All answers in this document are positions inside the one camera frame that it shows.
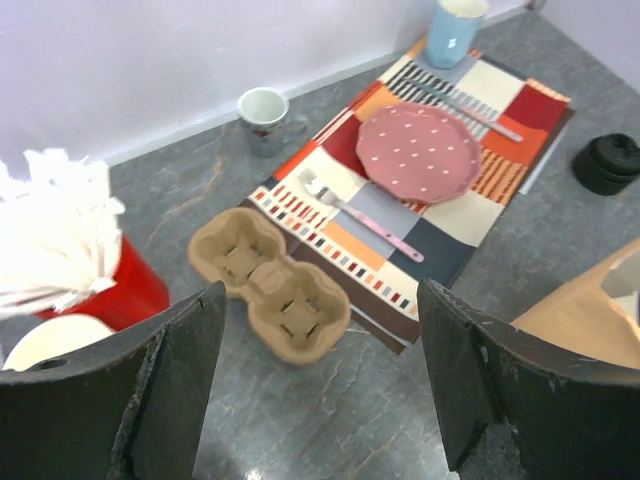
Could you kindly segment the brown paper bag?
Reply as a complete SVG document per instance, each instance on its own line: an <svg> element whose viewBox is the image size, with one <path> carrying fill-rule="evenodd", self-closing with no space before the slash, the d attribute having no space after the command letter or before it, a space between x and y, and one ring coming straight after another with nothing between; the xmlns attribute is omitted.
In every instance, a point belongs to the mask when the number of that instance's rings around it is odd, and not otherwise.
<svg viewBox="0 0 640 480"><path fill-rule="evenodd" d="M563 284L512 322L581 355L639 367L639 241Z"/></svg>

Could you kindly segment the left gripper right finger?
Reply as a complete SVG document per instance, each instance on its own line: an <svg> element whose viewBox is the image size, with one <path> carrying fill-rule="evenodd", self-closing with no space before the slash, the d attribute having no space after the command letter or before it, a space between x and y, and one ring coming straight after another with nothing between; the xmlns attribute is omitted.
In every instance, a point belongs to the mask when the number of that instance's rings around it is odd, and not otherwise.
<svg viewBox="0 0 640 480"><path fill-rule="evenodd" d="M433 280L420 281L417 300L450 470L505 424L530 479L638 478L638 370L535 337Z"/></svg>

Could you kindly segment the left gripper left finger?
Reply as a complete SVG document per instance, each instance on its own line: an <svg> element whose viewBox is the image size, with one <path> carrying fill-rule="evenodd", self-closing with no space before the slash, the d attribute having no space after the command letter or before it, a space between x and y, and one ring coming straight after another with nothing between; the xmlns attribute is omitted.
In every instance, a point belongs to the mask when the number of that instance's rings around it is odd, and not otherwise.
<svg viewBox="0 0 640 480"><path fill-rule="evenodd" d="M2 478L191 478L226 307L215 282L97 343L2 371Z"/></svg>

